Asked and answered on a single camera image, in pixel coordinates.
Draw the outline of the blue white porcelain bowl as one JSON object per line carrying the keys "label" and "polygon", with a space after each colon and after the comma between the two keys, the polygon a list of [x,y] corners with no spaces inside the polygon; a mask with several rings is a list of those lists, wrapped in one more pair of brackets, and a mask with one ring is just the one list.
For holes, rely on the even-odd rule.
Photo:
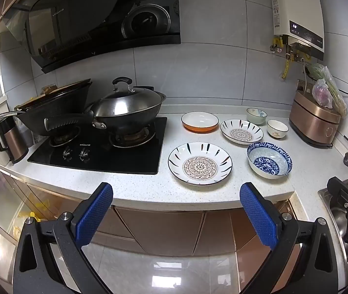
{"label": "blue white porcelain bowl", "polygon": [[246,150],[248,163],[259,176],[275,180],[290,174],[291,157],[281,147],[269,142],[252,143]]}

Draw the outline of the white bowl gold rim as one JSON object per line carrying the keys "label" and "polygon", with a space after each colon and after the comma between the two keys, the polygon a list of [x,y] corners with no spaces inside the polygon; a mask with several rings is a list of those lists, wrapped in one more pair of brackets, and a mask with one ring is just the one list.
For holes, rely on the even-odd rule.
{"label": "white bowl gold rim", "polygon": [[268,134],[275,139],[283,139],[288,134],[288,126],[278,120],[268,120],[266,125]]}

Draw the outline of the green bowl blue leaf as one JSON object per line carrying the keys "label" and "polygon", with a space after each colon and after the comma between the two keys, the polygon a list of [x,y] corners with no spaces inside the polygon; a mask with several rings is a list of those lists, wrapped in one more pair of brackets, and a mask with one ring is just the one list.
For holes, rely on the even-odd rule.
{"label": "green bowl blue leaf", "polygon": [[263,125],[266,122],[267,113],[259,108],[246,109],[247,120],[255,125]]}

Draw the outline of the patterned plate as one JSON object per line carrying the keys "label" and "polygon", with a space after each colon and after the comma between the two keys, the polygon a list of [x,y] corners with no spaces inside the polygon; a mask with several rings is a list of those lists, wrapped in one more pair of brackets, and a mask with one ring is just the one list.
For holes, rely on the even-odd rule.
{"label": "patterned plate", "polygon": [[228,140],[239,145],[250,145],[264,137],[259,126],[246,120],[225,120],[220,124],[220,130]]}
{"label": "patterned plate", "polygon": [[206,142],[190,142],[176,147],[168,157],[170,172],[180,181],[209,186],[226,179],[233,161],[221,147]]}

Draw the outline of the patterned plate front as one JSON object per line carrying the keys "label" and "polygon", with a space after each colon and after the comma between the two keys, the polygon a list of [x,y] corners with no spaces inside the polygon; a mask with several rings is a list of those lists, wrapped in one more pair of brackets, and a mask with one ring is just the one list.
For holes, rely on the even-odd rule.
{"label": "patterned plate front", "polygon": [[206,142],[190,142],[176,147],[168,157],[170,172],[180,181],[209,186],[226,179],[233,161],[221,147]]}

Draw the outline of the orange rimmed white dish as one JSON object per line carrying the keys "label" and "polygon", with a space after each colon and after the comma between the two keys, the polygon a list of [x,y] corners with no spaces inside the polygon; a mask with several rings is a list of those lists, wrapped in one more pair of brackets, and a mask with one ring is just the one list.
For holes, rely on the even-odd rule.
{"label": "orange rimmed white dish", "polygon": [[181,122],[185,129],[197,134],[210,133],[219,125],[219,119],[216,115],[203,111],[185,113],[181,117]]}

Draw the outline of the rose gold rice cooker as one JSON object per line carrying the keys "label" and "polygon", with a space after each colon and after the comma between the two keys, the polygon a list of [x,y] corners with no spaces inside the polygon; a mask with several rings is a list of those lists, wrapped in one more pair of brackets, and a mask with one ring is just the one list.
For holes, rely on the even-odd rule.
{"label": "rose gold rice cooker", "polygon": [[334,109],[320,107],[311,94],[298,90],[293,99],[289,121],[291,128],[307,144],[331,148],[341,115]]}

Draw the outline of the plastic bag of vegetables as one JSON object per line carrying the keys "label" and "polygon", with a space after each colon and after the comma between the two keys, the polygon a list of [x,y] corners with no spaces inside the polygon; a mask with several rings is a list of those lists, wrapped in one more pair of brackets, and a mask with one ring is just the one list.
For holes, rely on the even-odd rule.
{"label": "plastic bag of vegetables", "polygon": [[347,105],[329,69],[315,63],[310,64],[307,70],[310,77],[316,80],[311,93],[317,104],[330,110],[334,109],[342,118],[345,118],[348,114]]}

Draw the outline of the brown cabinet doors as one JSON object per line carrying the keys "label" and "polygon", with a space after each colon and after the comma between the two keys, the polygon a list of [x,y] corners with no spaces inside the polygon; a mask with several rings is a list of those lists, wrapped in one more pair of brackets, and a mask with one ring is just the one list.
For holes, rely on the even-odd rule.
{"label": "brown cabinet doors", "polygon": [[114,191],[95,241],[110,248],[163,257],[236,254],[253,275],[269,253],[240,204],[241,182],[230,174],[193,185],[170,173],[99,173],[47,167],[41,181],[5,173],[35,206],[58,215],[72,211],[100,183]]}

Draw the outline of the copper electric kettle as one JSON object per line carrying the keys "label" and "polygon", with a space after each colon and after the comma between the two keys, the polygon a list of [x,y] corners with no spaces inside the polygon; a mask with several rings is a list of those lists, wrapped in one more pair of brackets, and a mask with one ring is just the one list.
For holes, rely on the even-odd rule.
{"label": "copper electric kettle", "polygon": [[0,119],[0,152],[6,152],[12,164],[28,154],[28,147],[12,116]]}

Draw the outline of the black gas stove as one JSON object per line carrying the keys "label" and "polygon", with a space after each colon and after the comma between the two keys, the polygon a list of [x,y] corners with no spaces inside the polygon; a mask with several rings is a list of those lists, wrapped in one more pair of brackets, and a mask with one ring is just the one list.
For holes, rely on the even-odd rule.
{"label": "black gas stove", "polygon": [[42,143],[28,162],[53,167],[125,174],[157,174],[166,117],[158,117],[145,130],[145,141],[121,147],[113,135],[89,129],[74,139],[54,146],[54,139]]}

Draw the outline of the white gas water heater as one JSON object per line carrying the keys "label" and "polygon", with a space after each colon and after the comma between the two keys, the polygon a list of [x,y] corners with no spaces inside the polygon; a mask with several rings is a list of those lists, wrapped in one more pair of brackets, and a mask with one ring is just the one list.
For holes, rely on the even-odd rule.
{"label": "white gas water heater", "polygon": [[274,36],[318,60],[324,58],[325,41],[320,0],[272,0]]}

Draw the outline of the black wok left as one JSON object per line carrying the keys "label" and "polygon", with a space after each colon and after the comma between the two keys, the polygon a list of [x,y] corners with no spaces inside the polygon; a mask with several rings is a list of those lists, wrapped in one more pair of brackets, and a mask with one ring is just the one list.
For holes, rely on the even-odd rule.
{"label": "black wok left", "polygon": [[44,119],[70,113],[82,113],[91,84],[91,79],[86,79],[57,88],[49,94],[41,95],[15,107],[14,111],[0,113],[0,120],[16,117],[34,134],[48,135]]}

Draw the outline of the black wok with lid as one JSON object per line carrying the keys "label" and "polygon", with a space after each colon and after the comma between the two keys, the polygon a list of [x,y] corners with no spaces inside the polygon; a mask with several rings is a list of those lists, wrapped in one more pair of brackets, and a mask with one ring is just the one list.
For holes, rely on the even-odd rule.
{"label": "black wok with lid", "polygon": [[47,131],[65,125],[87,123],[115,134],[135,134],[152,124],[166,95],[151,86],[132,86],[132,79],[118,77],[114,90],[92,103],[85,113],[58,115],[44,119]]}

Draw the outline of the black range hood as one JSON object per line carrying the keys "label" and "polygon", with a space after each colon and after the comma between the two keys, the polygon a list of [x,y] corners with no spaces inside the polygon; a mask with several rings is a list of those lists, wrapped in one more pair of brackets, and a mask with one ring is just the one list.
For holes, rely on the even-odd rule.
{"label": "black range hood", "polygon": [[179,44],[179,0],[16,0],[4,23],[44,73],[91,56]]}

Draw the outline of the wall power outlet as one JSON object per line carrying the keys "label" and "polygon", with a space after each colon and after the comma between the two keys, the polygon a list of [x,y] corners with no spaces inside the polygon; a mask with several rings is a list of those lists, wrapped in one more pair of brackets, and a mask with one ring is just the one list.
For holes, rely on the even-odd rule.
{"label": "wall power outlet", "polygon": [[311,92],[312,85],[309,82],[298,79],[296,87],[297,91],[309,94]]}

